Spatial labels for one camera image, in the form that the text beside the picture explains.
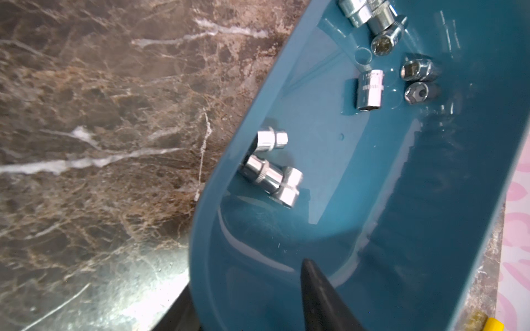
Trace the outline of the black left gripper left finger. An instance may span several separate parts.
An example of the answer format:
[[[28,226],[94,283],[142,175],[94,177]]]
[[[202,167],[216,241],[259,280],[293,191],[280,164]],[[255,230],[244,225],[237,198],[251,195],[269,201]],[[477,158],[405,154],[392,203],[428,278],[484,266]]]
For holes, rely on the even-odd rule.
[[[195,311],[187,285],[152,331],[200,331],[200,319]]]

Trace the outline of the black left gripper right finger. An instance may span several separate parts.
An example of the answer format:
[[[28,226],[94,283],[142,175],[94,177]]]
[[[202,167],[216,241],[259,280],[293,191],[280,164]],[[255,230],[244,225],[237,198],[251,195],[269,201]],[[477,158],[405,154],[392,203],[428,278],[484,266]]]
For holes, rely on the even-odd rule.
[[[300,282],[305,330],[364,330],[316,262],[302,261]]]

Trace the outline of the teal plastic storage box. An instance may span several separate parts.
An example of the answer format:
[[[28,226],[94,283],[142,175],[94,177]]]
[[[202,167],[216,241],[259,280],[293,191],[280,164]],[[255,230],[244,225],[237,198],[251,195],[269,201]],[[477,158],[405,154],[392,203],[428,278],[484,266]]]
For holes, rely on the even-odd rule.
[[[387,56],[336,1],[312,1],[200,198],[190,290],[205,330],[303,330],[312,259],[366,330],[452,330],[529,126],[528,1],[394,1],[408,26]],[[400,77],[431,59],[440,94]],[[359,76],[383,70],[379,109]],[[261,129],[288,133],[254,153]],[[254,154],[303,173],[287,208],[240,174]]]

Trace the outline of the chrome socket two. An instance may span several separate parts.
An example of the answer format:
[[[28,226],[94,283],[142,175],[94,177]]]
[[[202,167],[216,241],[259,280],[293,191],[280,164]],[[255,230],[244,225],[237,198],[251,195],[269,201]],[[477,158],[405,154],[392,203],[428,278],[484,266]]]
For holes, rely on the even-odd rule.
[[[273,194],[280,188],[284,177],[283,172],[276,165],[254,154],[251,154],[240,166],[239,172],[268,194]]]

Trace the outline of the chrome socket three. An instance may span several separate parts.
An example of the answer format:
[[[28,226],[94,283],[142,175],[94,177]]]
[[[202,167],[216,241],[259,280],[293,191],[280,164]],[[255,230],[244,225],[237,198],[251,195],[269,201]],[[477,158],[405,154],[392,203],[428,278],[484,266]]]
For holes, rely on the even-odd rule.
[[[284,167],[282,172],[280,187],[272,194],[272,197],[283,206],[292,208],[300,195],[299,185],[303,181],[303,173],[290,166]]]

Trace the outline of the chrome socket four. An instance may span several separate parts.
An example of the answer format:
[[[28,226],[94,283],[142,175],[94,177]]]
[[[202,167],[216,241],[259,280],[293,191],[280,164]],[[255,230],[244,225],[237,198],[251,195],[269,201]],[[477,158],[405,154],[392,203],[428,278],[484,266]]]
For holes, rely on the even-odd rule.
[[[383,70],[369,70],[359,76],[356,99],[358,110],[370,111],[381,107],[384,77]]]

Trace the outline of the chrome socket six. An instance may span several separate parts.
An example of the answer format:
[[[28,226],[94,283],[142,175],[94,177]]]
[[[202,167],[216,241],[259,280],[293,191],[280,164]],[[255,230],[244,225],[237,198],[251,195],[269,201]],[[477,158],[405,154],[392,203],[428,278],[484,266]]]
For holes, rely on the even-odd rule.
[[[440,94],[439,85],[433,82],[417,81],[404,91],[404,99],[409,104],[431,102]]]

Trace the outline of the chrome socket five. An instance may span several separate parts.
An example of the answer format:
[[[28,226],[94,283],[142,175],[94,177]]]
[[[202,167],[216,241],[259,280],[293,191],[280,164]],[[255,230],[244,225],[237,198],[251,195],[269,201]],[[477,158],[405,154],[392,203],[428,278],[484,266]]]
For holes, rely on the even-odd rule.
[[[436,62],[424,58],[407,61],[400,69],[400,77],[404,81],[435,81],[440,73]]]

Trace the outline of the chrome socket seven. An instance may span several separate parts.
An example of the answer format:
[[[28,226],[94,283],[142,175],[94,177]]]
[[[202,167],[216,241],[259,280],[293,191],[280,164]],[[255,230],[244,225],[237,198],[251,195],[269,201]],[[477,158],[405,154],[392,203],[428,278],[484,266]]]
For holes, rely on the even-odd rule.
[[[389,55],[401,40],[408,22],[408,16],[398,15],[392,25],[377,34],[371,42],[373,54],[379,57]]]

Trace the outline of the chrome socket nine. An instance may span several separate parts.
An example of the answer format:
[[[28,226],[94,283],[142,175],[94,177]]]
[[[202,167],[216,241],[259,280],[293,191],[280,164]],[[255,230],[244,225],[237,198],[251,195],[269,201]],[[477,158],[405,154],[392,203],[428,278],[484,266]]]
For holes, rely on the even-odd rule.
[[[380,34],[388,29],[396,20],[396,13],[387,0],[369,0],[372,17],[367,24],[373,35]]]

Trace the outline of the chrome socket eight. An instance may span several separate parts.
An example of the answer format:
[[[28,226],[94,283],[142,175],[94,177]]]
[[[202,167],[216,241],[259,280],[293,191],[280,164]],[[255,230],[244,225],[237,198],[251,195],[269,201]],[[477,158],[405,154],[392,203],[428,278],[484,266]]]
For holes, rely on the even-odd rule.
[[[339,0],[338,5],[345,17],[356,28],[367,23],[373,16],[367,0]]]

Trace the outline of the yellow capped white marker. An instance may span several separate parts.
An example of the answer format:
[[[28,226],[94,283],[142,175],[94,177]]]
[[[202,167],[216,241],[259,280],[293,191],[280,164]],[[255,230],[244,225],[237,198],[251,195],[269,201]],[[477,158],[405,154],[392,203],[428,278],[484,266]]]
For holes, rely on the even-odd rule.
[[[493,317],[489,317],[482,331],[504,331],[505,325]]]

